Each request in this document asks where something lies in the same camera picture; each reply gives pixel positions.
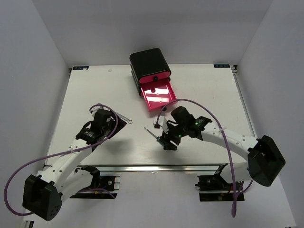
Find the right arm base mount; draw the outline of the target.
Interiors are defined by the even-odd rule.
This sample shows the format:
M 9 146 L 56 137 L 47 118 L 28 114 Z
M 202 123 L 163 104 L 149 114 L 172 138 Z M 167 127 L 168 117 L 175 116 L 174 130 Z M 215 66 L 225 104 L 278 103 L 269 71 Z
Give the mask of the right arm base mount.
M 232 183 L 227 183 L 220 173 L 227 164 L 220 165 L 212 175 L 199 175 L 198 183 L 195 184 L 199 192 L 200 202 L 224 202 L 233 201 Z

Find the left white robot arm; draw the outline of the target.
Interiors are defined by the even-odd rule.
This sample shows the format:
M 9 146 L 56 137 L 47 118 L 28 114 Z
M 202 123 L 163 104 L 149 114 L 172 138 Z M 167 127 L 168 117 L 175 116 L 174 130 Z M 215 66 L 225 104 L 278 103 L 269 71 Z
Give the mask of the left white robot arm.
M 127 124 L 109 110 L 98 109 L 92 116 L 93 120 L 76 135 L 68 154 L 61 155 L 47 169 L 37 176 L 30 175 L 25 181 L 23 207 L 46 221 L 52 220 L 71 196 L 100 186 L 100 171 L 94 166 L 80 167 L 79 164 Z

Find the large green handle screwdriver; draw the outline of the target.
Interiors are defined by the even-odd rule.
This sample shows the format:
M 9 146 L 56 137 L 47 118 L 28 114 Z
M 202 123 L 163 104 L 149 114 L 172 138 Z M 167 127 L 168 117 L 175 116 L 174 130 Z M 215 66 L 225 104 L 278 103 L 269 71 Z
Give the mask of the large green handle screwdriver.
M 155 138 L 156 142 L 158 144 L 160 144 L 161 146 L 164 146 L 163 142 L 160 140 L 160 137 L 155 135 L 154 133 L 152 133 L 149 129 L 147 129 L 146 127 L 144 127 L 144 129 L 153 137 Z

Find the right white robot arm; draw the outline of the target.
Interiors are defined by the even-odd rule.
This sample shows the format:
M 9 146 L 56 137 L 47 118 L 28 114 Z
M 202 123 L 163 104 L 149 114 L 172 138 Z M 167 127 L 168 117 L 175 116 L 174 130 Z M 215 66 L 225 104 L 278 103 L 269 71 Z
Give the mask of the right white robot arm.
M 222 164 L 214 173 L 214 182 L 219 189 L 226 189 L 233 181 L 255 181 L 269 187 L 276 179 L 286 161 L 274 140 L 269 136 L 255 138 L 223 130 L 209 118 L 195 118 L 183 106 L 171 112 L 174 121 L 163 116 L 155 117 L 153 125 L 162 128 L 158 141 L 164 150 L 177 150 L 182 137 L 188 136 L 203 142 L 213 143 L 239 155 L 244 162 Z

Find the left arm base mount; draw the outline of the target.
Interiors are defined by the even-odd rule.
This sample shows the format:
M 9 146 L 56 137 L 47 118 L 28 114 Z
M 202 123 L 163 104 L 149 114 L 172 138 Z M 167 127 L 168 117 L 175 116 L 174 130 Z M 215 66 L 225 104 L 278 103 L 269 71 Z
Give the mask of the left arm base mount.
M 80 171 L 90 173 L 92 177 L 91 184 L 82 188 L 71 199 L 111 199 L 117 197 L 120 188 L 120 176 L 114 173 L 100 172 L 94 166 L 79 167 L 74 170 L 74 174 Z

